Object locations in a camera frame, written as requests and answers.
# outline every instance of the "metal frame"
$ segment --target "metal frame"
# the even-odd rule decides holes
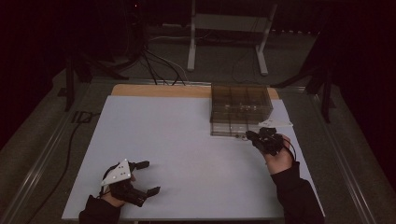
[[[251,24],[253,21],[258,21],[256,28],[262,30],[262,42],[256,46],[257,60],[259,61],[260,73],[265,76],[268,75],[268,69],[265,63],[263,50],[267,42],[268,35],[271,31],[271,26],[276,13],[276,8],[277,8],[277,4],[273,4],[268,17],[259,18],[259,19],[254,17],[235,17],[235,16],[224,16],[224,15],[197,14],[195,11],[195,0],[192,0],[191,41],[190,41],[190,51],[189,51],[189,60],[187,63],[187,70],[192,72],[195,68],[195,52],[196,52],[195,29],[256,32],[256,29],[252,31],[250,27],[246,27],[244,24]]]
[[[134,83],[133,81],[124,81],[126,83]],[[144,84],[153,84],[152,80],[141,80],[137,83]],[[192,82],[192,86],[207,86],[209,83],[195,83]],[[42,176],[44,170],[46,169],[47,163],[51,159],[52,154],[56,150],[60,139],[64,134],[66,123],[71,119],[74,111],[79,105],[82,97],[85,95],[89,84],[81,84],[78,88],[78,95],[76,104],[73,104],[70,111],[64,114],[64,117],[59,121],[58,126],[53,133],[53,135],[49,138],[47,145],[43,148],[42,153],[39,158],[36,160],[35,164],[23,180],[23,184],[18,189],[15,197],[12,202],[8,205],[7,210],[2,215],[0,219],[0,223],[15,223],[16,219],[18,219],[18,215],[21,212],[25,203],[29,200],[30,196],[35,189],[40,177]],[[305,93],[304,87],[286,87],[284,89],[278,89],[279,92],[295,92],[295,93]],[[327,137],[330,139],[332,143],[332,148],[335,156],[335,160],[340,167],[341,174],[345,179],[346,186],[349,190],[349,193],[355,203],[355,206],[359,212],[362,223],[377,223],[375,220],[375,216],[373,211],[371,210],[369,204],[366,202],[364,194],[361,190],[361,186],[358,183],[358,180],[355,178],[351,168],[348,165],[346,156],[342,150],[342,147],[338,144],[336,138],[334,137],[335,130],[325,122],[324,119],[321,119],[321,111],[320,111],[320,100],[317,95],[312,95],[311,103],[313,107],[316,109],[317,117],[320,119],[320,123],[322,125],[323,130],[325,131]]]

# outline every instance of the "white tabletop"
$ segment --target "white tabletop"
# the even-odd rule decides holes
[[[271,119],[289,121],[281,100]],[[105,171],[119,161],[150,161],[134,171],[137,189],[161,187],[143,207],[126,204],[120,219],[216,220],[283,217],[264,159],[249,141],[210,135],[210,99],[108,96],[64,209],[78,219],[88,196],[97,196]],[[287,135],[312,183],[292,127]]]

